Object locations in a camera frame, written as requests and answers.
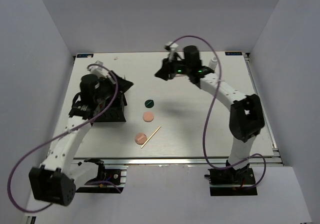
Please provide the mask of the green round compact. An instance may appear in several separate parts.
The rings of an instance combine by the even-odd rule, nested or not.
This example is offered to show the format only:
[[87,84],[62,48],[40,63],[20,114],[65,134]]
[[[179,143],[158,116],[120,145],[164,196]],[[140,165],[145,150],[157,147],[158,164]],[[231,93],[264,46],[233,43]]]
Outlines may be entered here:
[[152,99],[148,99],[145,101],[144,105],[146,108],[153,108],[155,105],[155,102]]

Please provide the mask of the pink round puff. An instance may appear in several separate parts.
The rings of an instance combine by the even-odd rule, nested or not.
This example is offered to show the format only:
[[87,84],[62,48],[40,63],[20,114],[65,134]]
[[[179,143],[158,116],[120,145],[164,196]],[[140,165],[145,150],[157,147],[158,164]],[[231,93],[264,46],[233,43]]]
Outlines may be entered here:
[[146,134],[144,133],[138,133],[136,136],[135,136],[135,142],[138,144],[138,145],[142,145],[145,143],[145,141],[147,140],[147,136]]
[[142,116],[142,119],[145,122],[152,122],[154,120],[154,118],[155,118],[155,116],[154,116],[153,112],[144,112],[143,116]]

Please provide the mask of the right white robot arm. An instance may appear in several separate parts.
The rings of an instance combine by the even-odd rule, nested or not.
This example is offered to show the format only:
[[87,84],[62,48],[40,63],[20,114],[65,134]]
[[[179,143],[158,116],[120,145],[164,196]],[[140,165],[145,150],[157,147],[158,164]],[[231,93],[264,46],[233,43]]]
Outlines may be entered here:
[[265,126],[260,98],[256,94],[245,95],[222,80],[221,62],[214,55],[207,66],[203,65],[200,52],[194,45],[183,49],[183,57],[177,53],[178,45],[169,42],[165,46],[168,57],[162,60],[162,67],[155,77],[168,81],[177,75],[186,75],[200,90],[213,96],[229,111],[229,130],[233,136],[230,155],[225,167],[210,165],[206,176],[213,185],[232,185],[245,180],[249,170],[249,159],[253,143]]

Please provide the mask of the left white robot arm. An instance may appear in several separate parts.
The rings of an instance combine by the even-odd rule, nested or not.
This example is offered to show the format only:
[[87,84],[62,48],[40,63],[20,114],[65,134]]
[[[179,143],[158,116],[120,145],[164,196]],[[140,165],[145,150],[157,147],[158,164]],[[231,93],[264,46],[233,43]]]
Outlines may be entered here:
[[100,159],[86,159],[75,169],[71,169],[71,165],[95,120],[114,103],[123,101],[124,93],[133,83],[113,71],[107,76],[93,71],[81,78],[79,86],[80,91],[74,96],[68,114],[67,134],[58,139],[40,167],[33,167],[29,172],[32,194],[38,201],[68,206],[82,186],[110,184],[111,175]]

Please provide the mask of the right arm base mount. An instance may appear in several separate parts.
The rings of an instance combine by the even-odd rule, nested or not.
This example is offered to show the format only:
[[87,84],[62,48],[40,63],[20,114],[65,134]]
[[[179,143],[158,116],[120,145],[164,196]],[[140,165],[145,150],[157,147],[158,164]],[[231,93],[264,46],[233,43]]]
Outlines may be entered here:
[[257,196],[257,188],[252,168],[233,177],[230,170],[209,169],[204,177],[209,181],[209,190],[212,197]]

